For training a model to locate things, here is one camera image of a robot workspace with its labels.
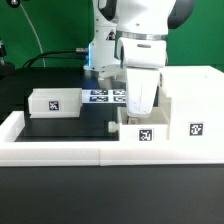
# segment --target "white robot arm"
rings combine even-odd
[[[159,68],[166,63],[168,19],[177,2],[191,0],[99,0],[114,7],[117,22],[115,56],[126,77],[127,113],[131,118],[149,117],[159,81]]]

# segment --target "white box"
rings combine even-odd
[[[169,121],[169,140],[221,140],[224,75],[209,66],[161,70],[159,107]]]
[[[118,108],[118,132],[121,142],[154,142],[168,139],[168,124],[160,109],[154,107],[149,118],[139,118],[138,124],[128,125],[126,107]]]
[[[82,89],[34,89],[28,102],[31,118],[79,117]]]

